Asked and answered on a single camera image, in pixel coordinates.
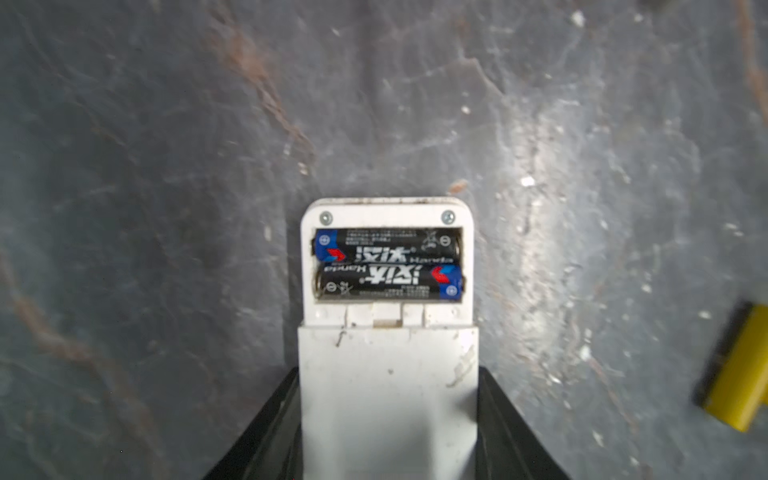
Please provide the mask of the yellow battery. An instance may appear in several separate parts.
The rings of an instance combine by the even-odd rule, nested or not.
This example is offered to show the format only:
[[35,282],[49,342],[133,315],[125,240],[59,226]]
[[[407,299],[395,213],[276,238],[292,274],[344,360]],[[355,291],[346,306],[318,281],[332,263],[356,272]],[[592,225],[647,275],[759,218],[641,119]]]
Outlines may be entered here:
[[738,432],[767,405],[767,306],[740,302],[705,366],[693,404]]

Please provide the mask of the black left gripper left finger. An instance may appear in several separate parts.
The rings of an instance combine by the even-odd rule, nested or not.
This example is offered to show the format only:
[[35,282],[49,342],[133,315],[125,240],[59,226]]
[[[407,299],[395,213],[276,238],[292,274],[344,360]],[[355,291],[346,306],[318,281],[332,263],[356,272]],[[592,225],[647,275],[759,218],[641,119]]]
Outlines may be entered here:
[[299,370],[284,377],[204,480],[290,480],[302,477]]

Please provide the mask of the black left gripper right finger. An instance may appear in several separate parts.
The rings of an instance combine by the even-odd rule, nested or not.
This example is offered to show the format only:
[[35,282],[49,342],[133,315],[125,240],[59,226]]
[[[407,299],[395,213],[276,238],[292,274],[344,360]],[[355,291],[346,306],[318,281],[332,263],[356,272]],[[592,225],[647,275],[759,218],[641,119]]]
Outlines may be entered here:
[[485,367],[479,369],[477,421],[478,479],[569,479]]

